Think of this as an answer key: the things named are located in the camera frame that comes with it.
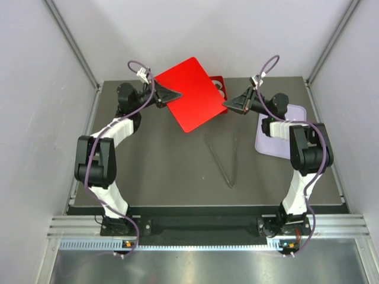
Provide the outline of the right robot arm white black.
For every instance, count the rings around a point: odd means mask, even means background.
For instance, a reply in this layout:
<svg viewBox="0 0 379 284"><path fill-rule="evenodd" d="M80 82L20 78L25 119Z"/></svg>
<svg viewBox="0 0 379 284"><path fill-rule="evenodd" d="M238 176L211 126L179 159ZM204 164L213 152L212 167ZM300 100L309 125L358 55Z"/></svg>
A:
<svg viewBox="0 0 379 284"><path fill-rule="evenodd" d="M254 87L249 87L223 105L238 114L254 111L266 115L262 120L262 132L267 137L289 142L293 177L288 193L276 213L272 237L279 233L292 233L305 224L313 188L326 168L333 163L333 152L325 125L286 119L288 96L277 93L268 100Z"/></svg>

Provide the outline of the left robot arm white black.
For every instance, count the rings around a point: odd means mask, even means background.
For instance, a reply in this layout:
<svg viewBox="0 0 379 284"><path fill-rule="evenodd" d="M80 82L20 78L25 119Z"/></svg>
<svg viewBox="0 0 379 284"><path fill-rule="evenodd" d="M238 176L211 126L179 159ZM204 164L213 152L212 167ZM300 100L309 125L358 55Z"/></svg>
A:
<svg viewBox="0 0 379 284"><path fill-rule="evenodd" d="M128 203L116 184L116 147L133 135L142 121L141 110L151 105L164 108L182 93L153 81L138 91L130 83L117 90L118 106L113 120L98 132L78 138L74 177L104 208L102 235L128 235L136 231Z"/></svg>

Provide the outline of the red box lid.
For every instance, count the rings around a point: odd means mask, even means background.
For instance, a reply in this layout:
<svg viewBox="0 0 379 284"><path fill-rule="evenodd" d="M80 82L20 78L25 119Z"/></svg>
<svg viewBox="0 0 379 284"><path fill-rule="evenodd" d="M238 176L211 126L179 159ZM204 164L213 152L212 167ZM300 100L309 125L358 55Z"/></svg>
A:
<svg viewBox="0 0 379 284"><path fill-rule="evenodd" d="M224 98L196 57L190 57L155 77L182 97L167 104L185 133L226 111Z"/></svg>

